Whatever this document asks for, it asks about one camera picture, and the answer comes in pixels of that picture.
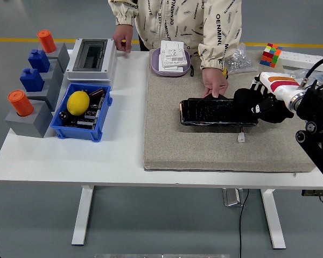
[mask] hand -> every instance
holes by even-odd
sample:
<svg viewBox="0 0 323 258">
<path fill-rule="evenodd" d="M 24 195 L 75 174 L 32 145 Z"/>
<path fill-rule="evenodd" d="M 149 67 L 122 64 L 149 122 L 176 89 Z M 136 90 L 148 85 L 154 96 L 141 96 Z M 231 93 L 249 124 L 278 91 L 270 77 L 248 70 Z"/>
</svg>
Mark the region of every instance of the hand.
<svg viewBox="0 0 323 258">
<path fill-rule="evenodd" d="M 221 70 L 216 68 L 204 68 L 202 70 L 202 79 L 205 90 L 203 91 L 201 98 L 204 98 L 211 93 L 215 98 L 218 98 L 219 94 L 224 95 L 228 87 L 228 81 Z"/>
<path fill-rule="evenodd" d="M 113 36 L 117 50 L 130 53 L 132 37 L 133 26 L 127 24 L 118 25 Z"/>
</svg>

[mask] orange cylinder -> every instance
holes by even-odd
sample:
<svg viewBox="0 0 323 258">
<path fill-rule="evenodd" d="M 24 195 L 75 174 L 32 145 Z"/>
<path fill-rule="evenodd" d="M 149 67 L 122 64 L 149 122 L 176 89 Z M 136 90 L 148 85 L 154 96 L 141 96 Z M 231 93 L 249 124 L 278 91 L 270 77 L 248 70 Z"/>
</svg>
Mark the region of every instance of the orange cylinder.
<svg viewBox="0 0 323 258">
<path fill-rule="evenodd" d="M 21 90 L 12 91 L 8 99 L 21 117 L 26 117 L 33 112 L 33 105 Z"/>
<path fill-rule="evenodd" d="M 37 36 L 45 53 L 52 53 L 56 50 L 56 45 L 49 30 L 41 30 L 37 33 Z"/>
</svg>

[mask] white power strip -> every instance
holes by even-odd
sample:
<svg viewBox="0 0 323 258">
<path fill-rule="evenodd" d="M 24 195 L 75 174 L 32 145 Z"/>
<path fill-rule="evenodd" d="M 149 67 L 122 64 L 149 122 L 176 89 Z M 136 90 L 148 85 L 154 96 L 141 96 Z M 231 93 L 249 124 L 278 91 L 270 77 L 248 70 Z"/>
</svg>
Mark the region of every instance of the white power strip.
<svg viewBox="0 0 323 258">
<path fill-rule="evenodd" d="M 320 55 L 307 55 L 282 51 L 279 57 L 283 66 L 311 69 L 318 61 L 322 60 Z M 316 71 L 323 71 L 323 64 Z"/>
</svg>

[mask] white connector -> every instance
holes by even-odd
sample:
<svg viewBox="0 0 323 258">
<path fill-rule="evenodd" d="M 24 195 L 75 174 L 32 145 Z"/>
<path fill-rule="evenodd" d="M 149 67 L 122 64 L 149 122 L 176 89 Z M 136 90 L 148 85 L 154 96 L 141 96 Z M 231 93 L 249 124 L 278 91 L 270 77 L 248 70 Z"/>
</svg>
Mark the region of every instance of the white connector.
<svg viewBox="0 0 323 258">
<path fill-rule="evenodd" d="M 243 132 L 238 134 L 238 142 L 239 143 L 245 142 L 245 135 Z"/>
</svg>

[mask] black robotic glove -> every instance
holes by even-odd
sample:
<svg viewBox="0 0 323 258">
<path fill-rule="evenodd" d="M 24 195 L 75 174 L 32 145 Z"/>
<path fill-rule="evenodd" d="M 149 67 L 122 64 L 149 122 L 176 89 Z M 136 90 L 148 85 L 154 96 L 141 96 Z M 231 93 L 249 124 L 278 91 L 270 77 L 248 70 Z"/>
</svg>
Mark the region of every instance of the black robotic glove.
<svg viewBox="0 0 323 258">
<path fill-rule="evenodd" d="M 283 101 L 279 101 L 267 88 L 255 78 L 250 89 L 238 89 L 233 98 L 236 112 L 244 116 L 253 116 L 269 123 L 281 123 L 294 114 L 289 111 Z"/>
</svg>

